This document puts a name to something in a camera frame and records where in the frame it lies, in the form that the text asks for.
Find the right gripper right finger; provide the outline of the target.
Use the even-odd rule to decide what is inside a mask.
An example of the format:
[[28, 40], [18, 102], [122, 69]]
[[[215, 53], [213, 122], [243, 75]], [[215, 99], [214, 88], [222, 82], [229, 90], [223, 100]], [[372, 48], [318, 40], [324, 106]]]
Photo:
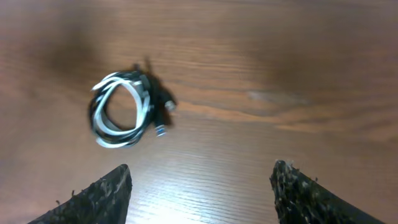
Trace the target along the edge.
[[270, 182], [280, 224], [383, 224], [285, 161], [275, 162]]

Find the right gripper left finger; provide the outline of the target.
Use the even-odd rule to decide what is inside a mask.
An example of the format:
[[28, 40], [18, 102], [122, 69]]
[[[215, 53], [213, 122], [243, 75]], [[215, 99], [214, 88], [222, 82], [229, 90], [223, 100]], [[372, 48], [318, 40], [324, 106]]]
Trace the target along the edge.
[[131, 192], [129, 167], [121, 164], [29, 224], [125, 224]]

